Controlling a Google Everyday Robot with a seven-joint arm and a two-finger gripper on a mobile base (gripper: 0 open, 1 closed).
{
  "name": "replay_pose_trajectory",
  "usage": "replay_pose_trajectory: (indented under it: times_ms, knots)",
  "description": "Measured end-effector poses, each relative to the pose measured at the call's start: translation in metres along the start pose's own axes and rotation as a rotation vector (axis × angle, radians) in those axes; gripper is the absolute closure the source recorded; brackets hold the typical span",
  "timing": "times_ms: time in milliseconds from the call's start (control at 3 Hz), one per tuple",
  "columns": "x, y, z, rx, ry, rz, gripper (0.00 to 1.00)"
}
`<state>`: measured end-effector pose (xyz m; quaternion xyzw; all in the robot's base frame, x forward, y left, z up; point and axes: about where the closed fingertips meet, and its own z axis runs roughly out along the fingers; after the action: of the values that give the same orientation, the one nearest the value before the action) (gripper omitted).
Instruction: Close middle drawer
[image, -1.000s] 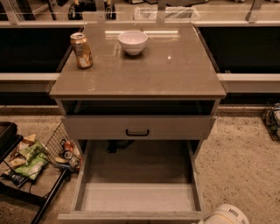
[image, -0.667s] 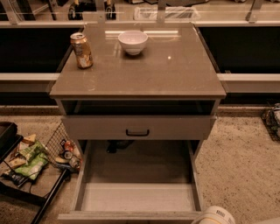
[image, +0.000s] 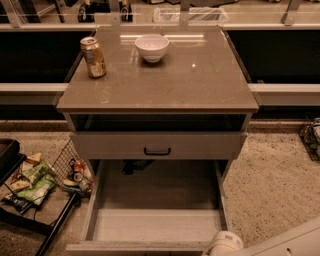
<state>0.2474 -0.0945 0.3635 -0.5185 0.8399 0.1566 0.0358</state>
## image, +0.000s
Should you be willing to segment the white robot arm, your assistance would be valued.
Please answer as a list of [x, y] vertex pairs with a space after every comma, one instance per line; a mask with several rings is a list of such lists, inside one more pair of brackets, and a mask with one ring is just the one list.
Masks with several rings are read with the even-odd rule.
[[320, 256], [320, 217], [248, 248], [234, 233], [221, 231], [201, 256]]

